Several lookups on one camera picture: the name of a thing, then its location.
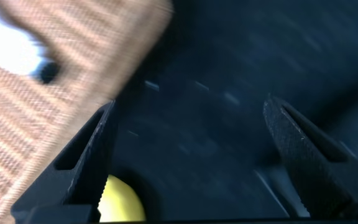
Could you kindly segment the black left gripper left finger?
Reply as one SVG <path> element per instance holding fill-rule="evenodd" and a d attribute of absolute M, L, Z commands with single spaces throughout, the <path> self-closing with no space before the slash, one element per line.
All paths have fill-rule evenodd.
<path fill-rule="evenodd" d="M 100 107 L 11 207 L 17 223 L 93 223 L 108 178 L 117 111 Z"/>

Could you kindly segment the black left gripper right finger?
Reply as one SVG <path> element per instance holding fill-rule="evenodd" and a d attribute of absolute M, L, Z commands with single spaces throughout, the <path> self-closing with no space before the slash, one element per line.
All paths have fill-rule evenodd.
<path fill-rule="evenodd" d="M 263 114 L 290 180 L 313 218 L 358 218 L 358 159 L 276 97 Z"/>

